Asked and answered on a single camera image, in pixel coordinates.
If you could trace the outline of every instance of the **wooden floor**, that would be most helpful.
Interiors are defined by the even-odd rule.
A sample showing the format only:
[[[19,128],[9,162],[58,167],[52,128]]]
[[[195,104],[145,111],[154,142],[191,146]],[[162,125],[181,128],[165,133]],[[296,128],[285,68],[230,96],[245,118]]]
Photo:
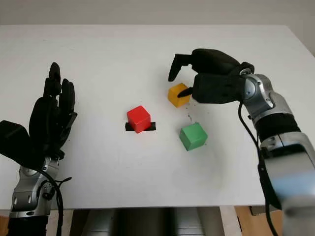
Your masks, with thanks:
[[[7,225],[9,219],[7,217],[0,216],[0,236],[6,236],[7,232]]]
[[[248,206],[236,206],[235,210],[243,236],[272,236],[265,214],[252,216]],[[271,218],[278,235],[282,235],[282,212],[271,212]],[[6,236],[7,224],[8,218],[0,216],[0,236]]]

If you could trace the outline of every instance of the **white table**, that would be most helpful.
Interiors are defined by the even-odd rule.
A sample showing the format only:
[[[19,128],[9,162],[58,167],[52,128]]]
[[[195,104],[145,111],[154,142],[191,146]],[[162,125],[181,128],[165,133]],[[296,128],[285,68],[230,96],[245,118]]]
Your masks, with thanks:
[[[56,61],[75,85],[78,112],[58,175],[73,177],[62,187],[65,208],[263,204],[238,103],[176,109],[167,100],[171,86],[191,86],[195,75],[183,67],[169,83],[174,54],[195,48],[254,64],[315,144],[315,58],[284,26],[0,26],[0,119],[28,128]],[[138,105],[157,131],[125,131],[126,112]],[[179,131],[195,121],[209,138],[187,152]],[[10,208],[18,168],[0,158],[0,209]]]

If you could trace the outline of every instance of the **floor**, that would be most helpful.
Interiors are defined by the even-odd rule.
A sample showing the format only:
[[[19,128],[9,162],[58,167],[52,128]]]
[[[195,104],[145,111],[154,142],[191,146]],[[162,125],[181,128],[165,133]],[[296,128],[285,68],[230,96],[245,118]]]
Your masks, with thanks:
[[[227,207],[201,207],[199,208],[199,215],[206,236],[271,236],[271,232],[266,222],[265,214],[258,216],[252,216],[249,207],[236,206],[235,211],[231,211],[234,208],[232,206]],[[126,209],[124,213],[125,217],[132,218],[132,226],[135,231],[138,226],[143,226],[144,221],[148,221],[150,216],[156,218],[159,215],[158,208],[138,208],[136,210]],[[1,215],[6,215],[6,212],[0,211]],[[71,222],[72,222],[72,210],[64,211],[64,223],[62,236],[69,236]],[[281,211],[275,211],[271,213],[271,217],[275,228],[279,235],[282,235],[282,213]],[[56,225],[58,219],[58,212],[53,210],[49,217],[47,225],[47,236],[56,235]],[[7,233],[8,218],[6,216],[0,216],[0,236],[5,236]]]

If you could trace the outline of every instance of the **black cable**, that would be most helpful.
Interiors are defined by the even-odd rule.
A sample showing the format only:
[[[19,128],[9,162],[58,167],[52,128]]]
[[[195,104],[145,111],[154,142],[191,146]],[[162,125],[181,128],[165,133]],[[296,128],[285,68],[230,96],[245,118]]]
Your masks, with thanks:
[[[269,202],[267,201],[266,199],[266,202],[265,202],[265,208],[266,208],[266,218],[267,218],[267,222],[268,222],[268,225],[269,225],[269,228],[272,232],[272,234],[274,236],[278,236],[278,233],[274,227],[274,225],[272,224],[272,221],[271,221],[271,217],[270,217],[270,211],[269,211]]]
[[[36,171],[41,173],[43,176],[45,176],[49,180],[49,182],[51,182],[51,184],[56,190],[56,202],[57,202],[57,207],[58,207],[58,224],[57,224],[56,236],[61,236],[62,226],[63,226],[63,197],[61,195],[61,191],[56,181],[47,172],[44,172],[42,169],[37,169]]]
[[[240,105],[238,106],[238,118],[240,119],[240,122],[243,124],[243,126],[247,130],[247,132],[250,135],[250,137],[252,138],[252,141],[254,142],[254,144],[255,144],[255,146],[257,148],[257,154],[258,154],[259,162],[261,162],[263,160],[262,160],[262,157],[260,155],[258,132],[257,132],[257,140],[256,140],[254,135],[252,134],[251,130],[248,128],[248,126],[246,125],[245,121],[242,118],[242,106],[243,106],[243,103],[240,102]],[[266,208],[266,218],[267,218],[267,222],[268,222],[269,228],[270,228],[273,236],[278,236],[278,234],[277,234],[277,232],[275,230],[275,227],[274,227],[274,225],[272,224],[272,221],[271,221],[270,211],[269,211],[269,202],[268,202],[267,198],[266,198],[266,201],[265,201],[265,208]]]

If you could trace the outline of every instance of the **robotic arm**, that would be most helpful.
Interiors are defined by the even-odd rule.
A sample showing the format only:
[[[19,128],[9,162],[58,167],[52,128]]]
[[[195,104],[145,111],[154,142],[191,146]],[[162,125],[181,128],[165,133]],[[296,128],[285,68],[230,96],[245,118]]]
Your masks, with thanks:
[[[218,50],[196,49],[191,55],[176,54],[169,73],[174,81],[181,66],[191,64],[198,74],[192,88],[178,97],[192,94],[200,103],[240,101],[239,118],[258,151],[258,173],[266,199],[266,216],[274,230],[268,206],[283,211],[283,234],[314,235],[315,232],[315,151],[299,129],[285,99],[274,92],[270,80],[254,74],[254,66]],[[245,105],[261,141],[244,123]]]
[[[54,62],[45,81],[44,95],[34,106],[30,135],[9,121],[0,122],[0,153],[21,165],[20,180],[14,189],[8,236],[44,236],[52,198],[56,193],[59,211],[57,235],[63,224],[63,200],[56,184],[60,148],[70,134],[77,116],[74,112],[74,86],[67,79],[61,84],[60,68]]]

